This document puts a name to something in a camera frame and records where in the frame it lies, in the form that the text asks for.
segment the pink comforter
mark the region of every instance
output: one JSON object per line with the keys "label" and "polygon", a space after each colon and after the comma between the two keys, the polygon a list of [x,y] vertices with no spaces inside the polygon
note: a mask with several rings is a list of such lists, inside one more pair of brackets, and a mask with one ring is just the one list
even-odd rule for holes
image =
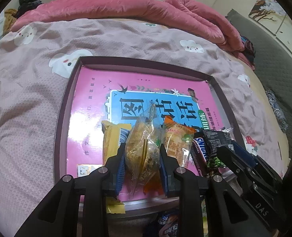
{"label": "pink comforter", "polygon": [[228,52],[238,54],[237,51],[245,48],[239,32],[225,17],[194,0],[55,0],[26,12],[15,22],[11,31],[18,31],[34,21],[79,18],[137,18],[187,31]]}

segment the qr code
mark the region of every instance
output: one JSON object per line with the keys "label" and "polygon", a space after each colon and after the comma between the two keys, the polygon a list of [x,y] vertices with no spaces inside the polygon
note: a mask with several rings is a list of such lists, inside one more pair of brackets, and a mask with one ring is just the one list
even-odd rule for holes
{"label": "qr code", "polygon": [[234,145],[232,145],[232,144],[229,144],[229,145],[228,145],[228,148],[230,148],[232,151],[235,151],[235,150],[234,150]]}

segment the silver bolt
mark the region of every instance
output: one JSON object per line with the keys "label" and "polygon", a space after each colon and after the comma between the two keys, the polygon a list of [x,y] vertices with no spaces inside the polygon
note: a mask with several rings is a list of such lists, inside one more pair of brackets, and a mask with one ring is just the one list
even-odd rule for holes
{"label": "silver bolt", "polygon": [[215,175],[215,176],[213,176],[213,180],[215,181],[215,182],[221,182],[222,180],[223,180],[223,177],[221,177],[220,175]]}
{"label": "silver bolt", "polygon": [[177,168],[177,172],[179,174],[184,174],[185,173],[185,168],[184,167],[179,167],[179,168]]}
{"label": "silver bolt", "polygon": [[62,180],[63,180],[64,182],[69,182],[69,181],[71,180],[71,175],[65,175],[65,176],[62,178]]}
{"label": "silver bolt", "polygon": [[104,173],[107,172],[107,167],[102,166],[102,167],[100,167],[98,170],[99,170],[100,173],[104,174]]}

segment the tree mural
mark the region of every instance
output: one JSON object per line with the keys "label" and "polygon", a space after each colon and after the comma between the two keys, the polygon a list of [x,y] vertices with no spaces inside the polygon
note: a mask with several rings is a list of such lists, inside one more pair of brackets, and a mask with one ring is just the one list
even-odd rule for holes
{"label": "tree mural", "polygon": [[257,0],[249,16],[258,22],[261,19],[277,21],[274,19],[273,14],[283,17],[286,12],[276,0]]}

